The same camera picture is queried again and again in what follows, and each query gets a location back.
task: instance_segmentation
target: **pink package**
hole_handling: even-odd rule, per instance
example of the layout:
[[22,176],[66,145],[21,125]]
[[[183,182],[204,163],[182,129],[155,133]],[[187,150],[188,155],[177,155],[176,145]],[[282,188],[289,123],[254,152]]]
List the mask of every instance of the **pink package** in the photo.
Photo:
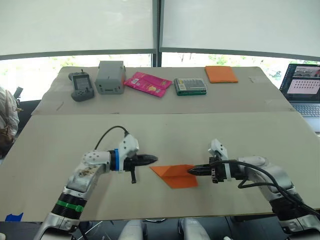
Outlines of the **pink package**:
[[140,90],[147,94],[155,95],[159,98],[162,98],[166,93],[166,90],[164,88],[158,87],[155,84],[152,84],[144,79],[139,79],[135,77],[126,80],[124,82],[124,85]]
[[159,88],[162,89],[167,89],[171,84],[172,81],[166,80],[157,76],[152,76],[143,72],[137,71],[132,78],[134,79],[143,79],[145,81],[148,81],[149,83],[158,86]]

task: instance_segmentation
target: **folded orange paper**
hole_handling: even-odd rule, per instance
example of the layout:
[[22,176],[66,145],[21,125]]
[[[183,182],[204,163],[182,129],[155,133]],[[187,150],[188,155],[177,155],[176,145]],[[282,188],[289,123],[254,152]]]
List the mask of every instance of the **folded orange paper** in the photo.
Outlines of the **folded orange paper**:
[[172,189],[197,187],[196,176],[188,173],[194,165],[151,166],[150,168]]
[[206,66],[210,83],[237,83],[238,79],[230,66]]

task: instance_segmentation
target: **blue ring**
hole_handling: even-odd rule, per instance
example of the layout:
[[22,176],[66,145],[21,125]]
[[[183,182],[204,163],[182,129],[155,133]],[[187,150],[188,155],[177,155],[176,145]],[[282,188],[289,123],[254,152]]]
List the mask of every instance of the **blue ring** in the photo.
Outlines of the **blue ring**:
[[115,170],[119,171],[119,152],[118,152],[118,148],[114,149],[114,153],[115,153]]

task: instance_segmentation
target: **black wire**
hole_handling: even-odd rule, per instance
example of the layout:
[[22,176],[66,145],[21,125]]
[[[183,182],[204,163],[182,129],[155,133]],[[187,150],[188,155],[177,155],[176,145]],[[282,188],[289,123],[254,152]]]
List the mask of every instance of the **black wire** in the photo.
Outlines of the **black wire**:
[[119,125],[118,125],[118,126],[113,126],[113,127],[109,128],[109,129],[102,135],[102,137],[100,138],[100,140],[98,141],[98,143],[95,145],[94,150],[97,150],[100,142],[101,142],[102,139],[105,137],[105,135],[107,135],[107,133],[109,133],[112,129],[115,129],[115,128],[120,128],[120,129],[122,129],[122,130],[124,131],[124,135],[125,135],[125,136],[126,136],[127,134],[129,134],[129,132],[127,131],[127,129],[125,129],[123,126],[119,126]]
[[245,189],[245,188],[252,188],[252,187],[258,187],[258,186],[272,186],[275,187],[279,193],[281,193],[281,195],[287,199],[289,202],[291,202],[292,204],[297,205],[298,207],[303,208],[304,210],[306,210],[307,212],[316,215],[318,218],[320,218],[320,214],[314,210],[312,207],[308,206],[307,204],[305,204],[302,200],[300,200],[299,198],[297,198],[296,196],[294,196],[293,194],[291,194],[288,190],[284,189],[283,187],[281,187],[276,179],[266,170],[246,163],[246,162],[242,162],[242,161],[230,161],[230,160],[224,160],[224,161],[216,161],[214,163],[211,164],[211,167],[215,167],[216,165],[220,165],[220,164],[234,164],[234,165],[241,165],[241,166],[245,166],[254,170],[257,170],[263,174],[265,174],[268,178],[270,178],[271,182],[256,182],[256,183],[252,183],[252,184],[245,184],[245,182],[248,180],[248,177],[246,177],[245,179],[243,179],[240,184],[238,185],[239,189]]

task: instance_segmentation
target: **handheld device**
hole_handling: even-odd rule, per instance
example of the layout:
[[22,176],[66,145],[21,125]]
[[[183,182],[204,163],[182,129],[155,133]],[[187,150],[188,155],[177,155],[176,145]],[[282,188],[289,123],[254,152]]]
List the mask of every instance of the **handheld device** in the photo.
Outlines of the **handheld device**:
[[15,99],[19,99],[19,98],[20,98],[20,95],[21,95],[21,93],[22,93],[23,90],[24,90],[24,89],[23,89],[22,87],[19,87],[19,86],[18,86],[18,87],[16,88],[14,94],[13,94],[14,98],[15,98]]
[[94,89],[92,87],[90,76],[88,73],[81,69],[81,72],[72,72],[68,75],[72,81],[74,91],[71,93],[71,97],[76,102],[82,102],[88,99],[92,99],[95,96]]

